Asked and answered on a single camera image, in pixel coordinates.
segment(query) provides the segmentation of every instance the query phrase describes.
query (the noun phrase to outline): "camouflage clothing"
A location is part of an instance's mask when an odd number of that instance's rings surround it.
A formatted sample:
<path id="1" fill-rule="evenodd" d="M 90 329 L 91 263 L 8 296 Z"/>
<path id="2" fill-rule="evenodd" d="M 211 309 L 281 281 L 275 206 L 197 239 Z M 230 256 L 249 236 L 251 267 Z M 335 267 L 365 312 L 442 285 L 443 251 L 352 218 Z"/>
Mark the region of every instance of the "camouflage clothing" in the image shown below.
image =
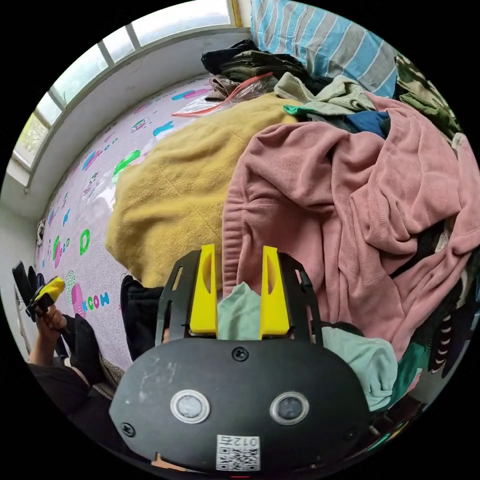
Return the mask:
<path id="1" fill-rule="evenodd" d="M 442 106 L 436 106 L 413 92 L 400 95 L 400 101 L 427 117 L 450 141 L 456 133 L 462 132 L 457 119 Z"/>
<path id="2" fill-rule="evenodd" d="M 457 117 L 431 81 L 405 56 L 396 56 L 397 85 L 407 95 L 400 100 L 428 117 L 432 123 L 451 140 L 455 133 L 462 132 Z"/>
<path id="3" fill-rule="evenodd" d="M 113 363 L 110 363 L 107 359 L 103 358 L 101 354 L 100 366 L 105 374 L 106 381 L 97 383 L 93 388 L 107 399 L 112 400 L 115 390 L 117 390 L 120 380 L 125 372 L 120 367 L 113 365 Z"/>

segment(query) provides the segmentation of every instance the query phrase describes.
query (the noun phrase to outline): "hand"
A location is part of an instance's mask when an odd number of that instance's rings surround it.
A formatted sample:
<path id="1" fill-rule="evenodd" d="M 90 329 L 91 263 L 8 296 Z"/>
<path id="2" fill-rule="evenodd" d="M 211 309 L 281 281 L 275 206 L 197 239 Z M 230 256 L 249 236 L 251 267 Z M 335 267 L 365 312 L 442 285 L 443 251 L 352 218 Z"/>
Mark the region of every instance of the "hand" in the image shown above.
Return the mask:
<path id="1" fill-rule="evenodd" d="M 163 332 L 163 339 L 161 342 L 163 344 L 166 344 L 169 340 L 170 340 L 170 329 L 166 328 L 165 331 Z"/>
<path id="2" fill-rule="evenodd" d="M 55 344 L 60 337 L 60 329 L 67 325 L 67 320 L 55 305 L 48 307 L 45 315 L 37 312 L 35 321 L 38 326 L 39 339 L 49 344 Z"/>

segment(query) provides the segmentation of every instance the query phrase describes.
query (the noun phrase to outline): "window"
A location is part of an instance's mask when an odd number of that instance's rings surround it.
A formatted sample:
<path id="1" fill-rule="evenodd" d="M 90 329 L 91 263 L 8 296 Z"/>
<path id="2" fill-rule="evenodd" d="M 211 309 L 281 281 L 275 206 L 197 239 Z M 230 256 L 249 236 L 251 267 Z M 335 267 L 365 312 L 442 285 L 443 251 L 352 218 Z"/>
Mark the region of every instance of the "window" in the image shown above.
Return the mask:
<path id="1" fill-rule="evenodd" d="M 40 145 L 48 132 L 49 129 L 32 113 L 21 131 L 15 147 L 15 150 L 28 165 L 32 164 L 33 158 L 39 151 Z"/>
<path id="2" fill-rule="evenodd" d="M 103 43 L 114 62 L 118 62 L 135 50 L 124 26 L 106 36 Z"/>
<path id="3" fill-rule="evenodd" d="M 36 107 L 50 125 L 53 125 L 62 113 L 48 93 L 42 97 Z"/>
<path id="4" fill-rule="evenodd" d="M 53 84 L 64 105 L 71 102 L 75 95 L 107 66 L 107 62 L 97 45 L 94 45 L 75 60 Z"/>
<path id="5" fill-rule="evenodd" d="M 193 0 L 150 13 L 131 25 L 143 47 L 186 30 L 230 23 L 228 0 Z"/>

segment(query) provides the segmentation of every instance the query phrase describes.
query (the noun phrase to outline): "yellow blanket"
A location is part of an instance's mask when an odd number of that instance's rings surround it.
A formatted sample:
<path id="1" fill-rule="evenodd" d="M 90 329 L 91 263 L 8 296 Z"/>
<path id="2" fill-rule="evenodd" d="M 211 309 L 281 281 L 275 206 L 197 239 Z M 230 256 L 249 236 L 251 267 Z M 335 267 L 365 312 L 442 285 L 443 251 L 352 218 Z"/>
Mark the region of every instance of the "yellow blanket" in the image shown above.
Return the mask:
<path id="1" fill-rule="evenodd" d="M 221 288 L 222 209 L 230 179 L 255 134 L 296 121 L 284 104 L 268 93 L 198 118 L 119 175 L 105 246 L 144 287 L 165 285 L 180 257 L 215 244 Z"/>

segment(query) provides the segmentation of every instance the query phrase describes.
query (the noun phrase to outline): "screw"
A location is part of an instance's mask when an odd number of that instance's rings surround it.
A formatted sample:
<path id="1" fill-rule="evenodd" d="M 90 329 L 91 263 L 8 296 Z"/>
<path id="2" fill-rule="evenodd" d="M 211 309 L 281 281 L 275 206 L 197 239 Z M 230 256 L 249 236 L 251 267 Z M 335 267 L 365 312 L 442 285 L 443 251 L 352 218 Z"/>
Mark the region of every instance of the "screw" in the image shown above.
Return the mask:
<path id="1" fill-rule="evenodd" d="M 353 438 L 357 435 L 357 430 L 355 428 L 350 428 L 346 431 L 344 438 L 345 440 L 353 440 Z"/>
<path id="2" fill-rule="evenodd" d="M 249 353 L 246 348 L 243 348 L 242 346 L 238 346 L 237 348 L 233 349 L 231 356 L 237 362 L 243 362 L 249 357 Z"/>
<path id="3" fill-rule="evenodd" d="M 126 437 L 132 438 L 135 436 L 135 429 L 129 423 L 122 423 L 121 431 Z"/>

